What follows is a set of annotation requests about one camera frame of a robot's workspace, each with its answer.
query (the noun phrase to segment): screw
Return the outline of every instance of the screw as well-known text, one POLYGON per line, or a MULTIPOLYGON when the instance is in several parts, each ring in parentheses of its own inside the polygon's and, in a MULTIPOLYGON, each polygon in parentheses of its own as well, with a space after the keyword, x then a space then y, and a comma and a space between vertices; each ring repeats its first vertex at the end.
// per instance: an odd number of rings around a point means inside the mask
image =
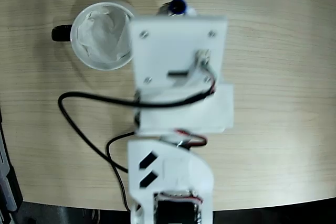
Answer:
POLYGON ((140 38, 142 39, 146 39, 148 37, 149 33, 147 31, 142 31, 140 33, 140 38))
POLYGON ((204 78, 204 82, 210 82, 211 78, 209 76, 204 78))
POLYGON ((149 84, 149 83, 151 83, 151 81, 152 81, 152 78, 146 77, 143 82, 146 83, 146 84, 149 84))
POLYGON ((211 31, 208 33, 208 35, 209 35, 210 38, 213 38, 213 37, 216 36, 216 33, 215 33, 214 31, 211 30, 211 31))

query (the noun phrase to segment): black mug handle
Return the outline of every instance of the black mug handle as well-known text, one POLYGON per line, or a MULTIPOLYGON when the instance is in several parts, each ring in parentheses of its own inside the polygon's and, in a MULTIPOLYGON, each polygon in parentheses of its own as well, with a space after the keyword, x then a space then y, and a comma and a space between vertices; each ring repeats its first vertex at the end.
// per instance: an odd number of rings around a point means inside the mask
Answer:
POLYGON ((70 42, 70 32, 72 25, 56 26, 51 31, 51 38, 57 42, 70 42))

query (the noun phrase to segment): wire connector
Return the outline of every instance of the wire connector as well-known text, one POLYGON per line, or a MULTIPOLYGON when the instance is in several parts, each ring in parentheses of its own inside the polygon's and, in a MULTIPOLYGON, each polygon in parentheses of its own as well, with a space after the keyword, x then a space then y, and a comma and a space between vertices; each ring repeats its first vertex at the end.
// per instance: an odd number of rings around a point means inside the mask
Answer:
POLYGON ((208 64, 210 61, 211 51, 209 49, 199 49, 196 52, 196 64, 208 64))

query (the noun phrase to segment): red wire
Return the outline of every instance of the red wire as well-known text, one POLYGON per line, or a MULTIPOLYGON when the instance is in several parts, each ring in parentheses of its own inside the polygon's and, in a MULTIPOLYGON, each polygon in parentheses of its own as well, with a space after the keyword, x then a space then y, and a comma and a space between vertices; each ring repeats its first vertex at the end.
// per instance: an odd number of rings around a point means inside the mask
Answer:
POLYGON ((186 145, 188 147, 200 147, 200 146, 205 146, 208 142, 207 138, 202 136, 202 135, 196 135, 196 134, 192 134, 188 131, 182 130, 182 129, 175 129, 176 133, 179 133, 181 135, 185 135, 185 136, 190 136, 190 137, 195 137, 198 139, 201 139, 201 142, 188 142, 186 145))
POLYGON ((197 196, 174 196, 174 195, 168 195, 168 194, 165 194, 165 193, 161 193, 161 194, 165 197, 176 198, 176 199, 196 199, 196 200, 200 201, 201 203, 203 203, 203 199, 199 198, 197 196))

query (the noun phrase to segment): black cable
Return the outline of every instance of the black cable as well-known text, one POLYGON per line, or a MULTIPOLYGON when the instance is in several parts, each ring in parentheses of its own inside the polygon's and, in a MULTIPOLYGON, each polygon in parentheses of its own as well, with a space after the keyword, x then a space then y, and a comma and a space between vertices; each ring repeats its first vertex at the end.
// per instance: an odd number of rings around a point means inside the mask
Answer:
POLYGON ((58 106, 60 111, 62 112, 65 119, 68 121, 68 123, 71 125, 71 127, 77 132, 77 134, 84 140, 87 145, 93 149, 99 156, 101 156, 103 159, 105 159, 107 162, 109 162, 111 165, 114 165, 118 169, 122 170, 123 172, 128 172, 126 168, 122 167, 121 165, 115 163, 113 160, 111 160, 108 156, 106 156, 103 152, 101 152, 94 144, 91 143, 91 141, 84 135, 84 133, 79 129, 79 127, 76 125, 76 123, 72 120, 68 112, 65 110, 62 99, 58 98, 58 106))
MULTIPOLYGON (((110 146, 111 146, 111 144, 113 142, 119 140, 119 139, 124 138, 124 137, 133 136, 134 134, 135 134, 135 132, 133 131, 133 132, 129 132, 129 133, 126 133, 126 134, 123 134, 123 135, 120 135, 120 136, 116 136, 116 137, 112 138, 106 144, 106 154, 110 158, 111 161, 112 161, 112 157, 111 157, 111 153, 110 153, 110 146)), ((131 212, 131 210, 128 207, 128 204, 127 204, 127 197, 126 197, 125 187, 124 187, 124 184, 123 184, 123 182, 121 180, 121 177, 120 177, 120 175, 118 173, 118 170, 117 170, 117 168, 114 165, 111 164, 111 166, 112 166, 112 169, 113 169, 113 171, 114 171, 114 173, 115 173, 115 175, 116 175, 116 177, 118 179, 118 182, 119 182, 119 187, 120 187, 120 190, 121 190, 121 196, 122 196, 122 201, 124 203, 124 206, 125 206, 127 212, 131 212)))
POLYGON ((212 88, 210 88, 205 92, 198 93, 198 94, 193 95, 192 97, 186 98, 182 101, 171 102, 171 103, 147 103, 147 102, 128 101, 128 100, 124 100, 124 99, 104 97, 102 95, 88 94, 88 93, 84 93, 84 92, 71 91, 71 92, 66 92, 66 93, 61 94, 61 96, 58 98, 58 106, 62 105, 62 101, 65 98, 79 97, 79 98, 86 98, 86 99, 100 101, 100 102, 106 102, 106 103, 114 103, 114 104, 118 104, 118 105, 134 107, 134 108, 172 108, 172 107, 179 107, 179 106, 184 106, 184 105, 188 105, 188 104, 198 102, 200 100, 205 99, 206 97, 208 97, 209 95, 211 95, 213 93, 214 93, 214 91, 212 90, 212 88))

